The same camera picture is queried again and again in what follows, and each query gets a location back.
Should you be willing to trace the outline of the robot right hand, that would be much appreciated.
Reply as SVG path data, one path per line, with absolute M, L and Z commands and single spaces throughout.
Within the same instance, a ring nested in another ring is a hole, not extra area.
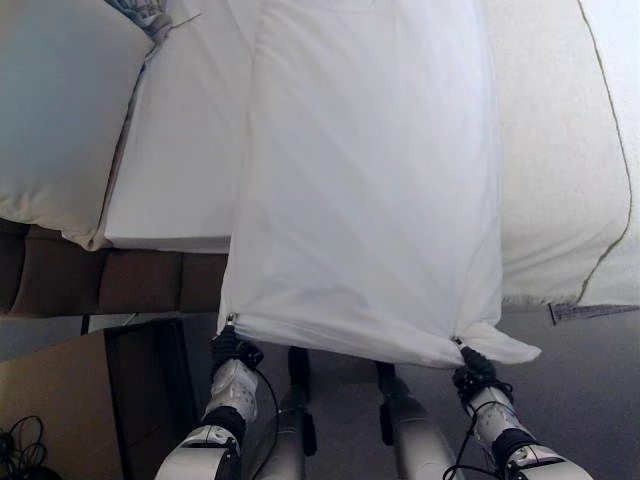
M 459 337 L 453 337 L 452 341 L 458 347 L 466 369 L 474 376 L 483 381 L 495 380 L 496 369 L 494 364 L 477 350 L 469 347 Z

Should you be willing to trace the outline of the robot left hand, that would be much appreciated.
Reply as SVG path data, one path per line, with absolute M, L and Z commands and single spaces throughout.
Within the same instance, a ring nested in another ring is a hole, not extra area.
M 236 334 L 237 318 L 236 312 L 230 313 L 222 330 L 210 340 L 210 353 L 214 363 L 243 358 L 251 351 L 251 344 Z

